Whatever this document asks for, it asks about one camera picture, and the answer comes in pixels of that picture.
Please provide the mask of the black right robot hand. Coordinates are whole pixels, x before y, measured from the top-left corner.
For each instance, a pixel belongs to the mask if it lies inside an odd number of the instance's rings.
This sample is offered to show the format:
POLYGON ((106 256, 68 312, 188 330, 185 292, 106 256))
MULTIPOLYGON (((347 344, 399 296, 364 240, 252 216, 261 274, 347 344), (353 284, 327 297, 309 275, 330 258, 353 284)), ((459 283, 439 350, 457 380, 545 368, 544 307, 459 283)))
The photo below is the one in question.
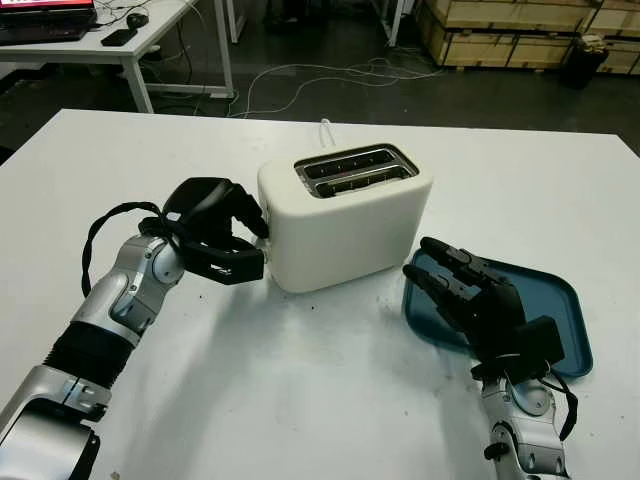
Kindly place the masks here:
POLYGON ((515 329, 525 323, 515 286, 487 261, 433 237, 420 241, 420 251, 445 268, 448 277, 405 265, 406 278, 435 303, 439 315, 463 334, 481 361, 513 354, 515 329))

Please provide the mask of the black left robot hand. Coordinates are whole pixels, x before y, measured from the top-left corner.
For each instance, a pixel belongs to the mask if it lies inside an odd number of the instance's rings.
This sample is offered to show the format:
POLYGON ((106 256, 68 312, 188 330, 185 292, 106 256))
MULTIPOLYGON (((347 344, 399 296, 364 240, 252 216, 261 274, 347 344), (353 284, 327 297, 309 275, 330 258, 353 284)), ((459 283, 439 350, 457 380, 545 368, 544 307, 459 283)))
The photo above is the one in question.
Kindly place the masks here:
POLYGON ((226 178, 185 180, 165 202, 162 215, 180 240, 219 250, 252 248, 251 243, 234 235, 233 219, 257 238, 269 237, 258 202, 242 185, 226 178))

